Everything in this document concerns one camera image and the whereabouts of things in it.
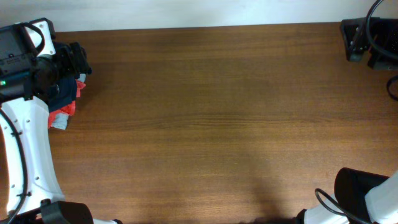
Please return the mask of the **dark navy blue shorts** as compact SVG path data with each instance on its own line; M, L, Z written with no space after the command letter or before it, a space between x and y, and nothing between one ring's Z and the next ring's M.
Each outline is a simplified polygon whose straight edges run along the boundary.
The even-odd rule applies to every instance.
M92 69L87 61L85 49L78 43L55 43L53 62L58 70L58 79L49 91L50 112L72 104L77 98L77 83L81 74L90 75Z

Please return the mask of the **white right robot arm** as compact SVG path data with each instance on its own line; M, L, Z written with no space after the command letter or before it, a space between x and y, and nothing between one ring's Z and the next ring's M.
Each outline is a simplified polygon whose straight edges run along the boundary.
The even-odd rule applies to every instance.
M346 59L360 62L369 52L368 66L374 70L397 69L397 59L382 55L378 44L397 54L397 19L372 17L369 27L363 18L345 19L340 24ZM342 168L335 179L334 194L315 190L319 206L302 210L292 223L397 223L397 175L390 177Z

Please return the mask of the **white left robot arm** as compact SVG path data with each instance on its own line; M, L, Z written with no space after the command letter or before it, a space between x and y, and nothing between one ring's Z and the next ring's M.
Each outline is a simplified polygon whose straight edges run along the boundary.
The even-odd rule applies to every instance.
M15 45L1 61L1 129L9 172L8 217L3 223L99 223L84 203L67 202L49 143L49 92L61 78L90 73L78 44L49 54Z

